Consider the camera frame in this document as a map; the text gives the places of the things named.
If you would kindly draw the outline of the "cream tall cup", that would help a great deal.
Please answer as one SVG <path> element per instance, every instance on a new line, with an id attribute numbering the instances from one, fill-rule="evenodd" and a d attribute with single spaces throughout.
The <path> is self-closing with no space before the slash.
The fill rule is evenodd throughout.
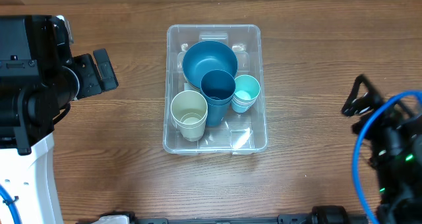
<path id="1" fill-rule="evenodd" d="M 186 90 L 172 99 L 170 111 L 177 125 L 194 128 L 206 120 L 208 104 L 201 93 Z"/>
<path id="2" fill-rule="evenodd" d="M 202 138 L 205 125 L 205 121 L 189 118 L 187 123 L 177 123 L 177 129 L 186 140 L 194 142 Z"/>

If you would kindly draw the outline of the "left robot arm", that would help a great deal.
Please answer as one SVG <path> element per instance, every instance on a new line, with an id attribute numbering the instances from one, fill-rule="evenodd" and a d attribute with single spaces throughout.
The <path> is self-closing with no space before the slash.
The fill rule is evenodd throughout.
<path id="1" fill-rule="evenodd" d="M 74 100 L 114 90 L 105 49 L 59 58 L 1 48 L 1 222 L 62 223 L 53 172 L 54 126 Z"/>

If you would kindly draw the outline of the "light blue small cup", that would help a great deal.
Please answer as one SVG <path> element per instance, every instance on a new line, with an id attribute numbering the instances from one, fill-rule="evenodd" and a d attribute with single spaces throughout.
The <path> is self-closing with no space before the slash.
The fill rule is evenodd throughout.
<path id="1" fill-rule="evenodd" d="M 245 113 L 252 105 L 239 105 L 233 101 L 231 107 L 236 113 Z"/>

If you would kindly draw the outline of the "dark blue tall cup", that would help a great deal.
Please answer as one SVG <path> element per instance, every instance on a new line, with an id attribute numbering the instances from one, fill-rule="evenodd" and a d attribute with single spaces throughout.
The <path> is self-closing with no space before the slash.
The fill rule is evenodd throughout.
<path id="1" fill-rule="evenodd" d="M 220 100 L 216 97 L 211 97 L 208 100 L 208 116 L 206 119 L 206 126 L 220 125 L 227 113 L 230 103 L 231 100 Z"/>
<path id="2" fill-rule="evenodd" d="M 212 105 L 224 105 L 235 93 L 235 79 L 224 70 L 211 70 L 200 81 L 200 92 Z"/>

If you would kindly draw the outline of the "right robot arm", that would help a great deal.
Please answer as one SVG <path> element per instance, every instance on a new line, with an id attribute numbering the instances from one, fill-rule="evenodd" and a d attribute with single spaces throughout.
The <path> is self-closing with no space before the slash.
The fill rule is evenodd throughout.
<path id="1" fill-rule="evenodd" d="M 346 117 L 358 115 L 351 129 L 355 141 L 351 175 L 363 211 L 371 223 L 421 222 L 421 114 L 402 101 L 421 101 L 421 91 L 408 90 L 385 100 L 363 74 L 355 78 L 342 107 Z M 359 158 L 364 141 L 371 145 L 369 166 L 378 179 L 380 204 L 372 210 L 359 177 Z"/>

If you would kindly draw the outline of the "mint green small cup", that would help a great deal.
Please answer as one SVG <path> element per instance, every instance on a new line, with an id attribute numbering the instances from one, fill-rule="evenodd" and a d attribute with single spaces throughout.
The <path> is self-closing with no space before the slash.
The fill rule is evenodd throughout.
<path id="1" fill-rule="evenodd" d="M 242 102 L 253 101 L 260 94 L 260 84 L 258 80 L 248 74 L 236 77 L 235 86 L 234 97 Z"/>

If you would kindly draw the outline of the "pink small cup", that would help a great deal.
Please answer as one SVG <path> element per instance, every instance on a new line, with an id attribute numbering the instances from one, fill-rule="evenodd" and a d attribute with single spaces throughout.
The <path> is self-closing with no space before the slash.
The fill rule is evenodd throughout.
<path id="1" fill-rule="evenodd" d="M 236 103 L 238 106 L 242 107 L 251 107 L 255 103 L 256 99 L 244 100 L 237 96 L 233 96 L 232 102 Z"/>

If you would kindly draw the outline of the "dark blue bowl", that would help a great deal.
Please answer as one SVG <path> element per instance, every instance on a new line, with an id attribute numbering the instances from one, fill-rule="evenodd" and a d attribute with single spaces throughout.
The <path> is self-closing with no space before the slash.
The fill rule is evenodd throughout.
<path id="1" fill-rule="evenodd" d="M 223 70 L 235 76 L 238 60 L 234 51 L 222 42 L 211 40 L 192 45 L 182 62 L 182 71 L 187 82 L 200 88 L 202 77 L 211 70 Z"/>

